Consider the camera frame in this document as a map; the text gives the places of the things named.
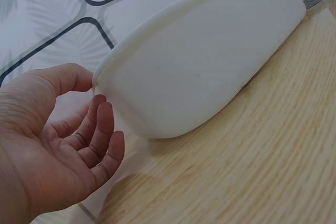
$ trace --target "finger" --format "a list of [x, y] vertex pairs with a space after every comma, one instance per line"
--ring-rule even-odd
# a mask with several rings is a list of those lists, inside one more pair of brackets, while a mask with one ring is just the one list
[[78, 129], [89, 111], [90, 102], [87, 102], [84, 106], [82, 106], [79, 110], [77, 110], [68, 118], [50, 123], [50, 125], [55, 129], [60, 138], [70, 136]]
[[69, 91], [85, 92], [92, 88], [93, 73], [75, 63], [33, 70], [29, 74], [34, 74], [48, 81], [56, 96]]
[[112, 134], [109, 149], [102, 162], [91, 169], [96, 181], [95, 190], [105, 184], [117, 171], [124, 157], [124, 152], [124, 135], [121, 131], [116, 131]]
[[113, 111], [111, 103], [104, 102], [97, 110], [97, 127], [88, 147], [78, 151], [89, 168], [98, 165], [104, 158], [114, 131]]
[[74, 135], [64, 139], [64, 141], [67, 141], [67, 143], [75, 150], [78, 151], [90, 144], [97, 124], [97, 109], [98, 106], [103, 102], [106, 102], [105, 96], [101, 94], [95, 95], [92, 98], [89, 111], [80, 124], [79, 129], [75, 132]]
[[7, 111], [20, 115], [18, 128], [39, 136], [55, 108], [56, 97], [71, 90], [88, 91], [92, 75], [73, 63], [32, 70], [2, 87], [0, 95], [8, 100]]

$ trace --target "white object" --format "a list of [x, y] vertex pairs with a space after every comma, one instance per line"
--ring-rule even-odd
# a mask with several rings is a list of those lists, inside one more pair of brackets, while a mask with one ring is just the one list
[[220, 111], [305, 13], [301, 0], [180, 0], [117, 44], [94, 92], [140, 136], [182, 135]]

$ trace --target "hand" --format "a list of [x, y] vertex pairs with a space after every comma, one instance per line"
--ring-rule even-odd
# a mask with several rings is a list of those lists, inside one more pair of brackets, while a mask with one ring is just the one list
[[0, 89], [0, 223], [30, 222], [78, 203], [118, 169], [124, 137], [114, 131], [104, 96], [47, 123], [56, 97], [88, 91], [91, 79], [88, 70], [66, 64], [30, 71]]

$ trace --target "wooden table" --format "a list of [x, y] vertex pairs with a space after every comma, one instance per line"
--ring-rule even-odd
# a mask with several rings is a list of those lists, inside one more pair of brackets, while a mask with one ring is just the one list
[[336, 0], [173, 140], [127, 137], [100, 223], [336, 223]]

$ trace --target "light wood grain surface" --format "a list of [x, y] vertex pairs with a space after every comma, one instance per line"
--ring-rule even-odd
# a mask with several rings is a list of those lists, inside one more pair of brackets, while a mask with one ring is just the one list
[[100, 223], [336, 223], [336, 0], [236, 98], [173, 140], [127, 136]]

